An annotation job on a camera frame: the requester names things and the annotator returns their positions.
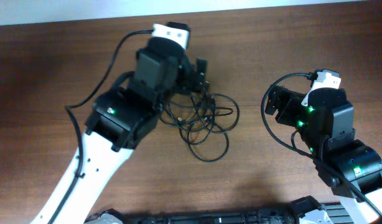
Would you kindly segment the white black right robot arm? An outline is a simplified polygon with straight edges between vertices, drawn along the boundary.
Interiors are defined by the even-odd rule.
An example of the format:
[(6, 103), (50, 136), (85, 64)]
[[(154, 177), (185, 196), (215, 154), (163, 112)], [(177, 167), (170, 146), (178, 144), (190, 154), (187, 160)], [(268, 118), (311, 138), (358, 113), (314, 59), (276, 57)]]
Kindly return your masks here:
[(382, 158), (356, 139), (354, 107), (345, 90), (319, 88), (304, 95), (271, 85), (261, 102), (262, 116), (295, 128), (318, 176), (331, 188), (355, 223), (382, 222)]

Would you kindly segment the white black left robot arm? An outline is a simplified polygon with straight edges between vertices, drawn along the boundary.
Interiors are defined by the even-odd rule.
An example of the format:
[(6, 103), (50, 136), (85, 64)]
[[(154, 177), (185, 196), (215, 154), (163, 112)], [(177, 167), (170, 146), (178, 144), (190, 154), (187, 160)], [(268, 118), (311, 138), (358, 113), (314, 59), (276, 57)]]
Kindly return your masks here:
[(188, 40), (153, 37), (137, 52), (135, 71), (119, 77), (100, 95), (80, 135), (67, 170), (33, 223), (83, 223), (113, 174), (141, 139), (156, 128), (164, 105), (175, 94), (202, 88), (185, 51)]

